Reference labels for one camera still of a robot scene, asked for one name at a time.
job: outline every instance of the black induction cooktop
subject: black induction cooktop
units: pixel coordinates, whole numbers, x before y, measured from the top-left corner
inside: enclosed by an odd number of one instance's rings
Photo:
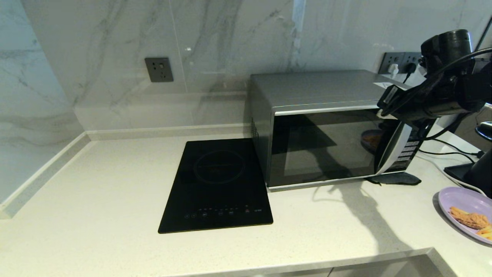
[[[186,143],[160,234],[272,223],[251,139]]]

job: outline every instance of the marble wall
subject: marble wall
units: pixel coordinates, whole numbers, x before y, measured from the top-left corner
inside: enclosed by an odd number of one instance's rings
[[[384,52],[420,51],[449,30],[476,43],[492,10],[490,0],[22,2],[86,130],[240,123],[252,73],[377,71]],[[173,83],[149,81],[144,58],[161,56]]]
[[[0,203],[83,132],[18,0],[0,0]]]

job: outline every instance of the purple plate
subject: purple plate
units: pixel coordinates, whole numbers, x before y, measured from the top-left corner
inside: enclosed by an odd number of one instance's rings
[[[492,199],[466,188],[447,187],[439,192],[439,206],[449,221],[456,225],[460,230],[481,242],[492,245],[492,241],[476,234],[478,230],[457,222],[456,219],[449,214],[451,206],[455,206],[466,212],[484,214],[489,222],[492,222]]]

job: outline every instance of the silver microwave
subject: silver microwave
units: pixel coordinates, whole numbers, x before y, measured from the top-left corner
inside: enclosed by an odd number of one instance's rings
[[[405,171],[427,133],[378,116],[392,84],[409,88],[366,70],[252,75],[251,137],[266,185]]]

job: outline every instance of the fried chicken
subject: fried chicken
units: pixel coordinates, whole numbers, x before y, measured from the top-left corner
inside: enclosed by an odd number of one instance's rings
[[[487,220],[487,217],[485,215],[476,212],[467,213],[456,207],[451,207],[450,214],[459,223],[473,229],[482,229],[490,225],[490,222]]]

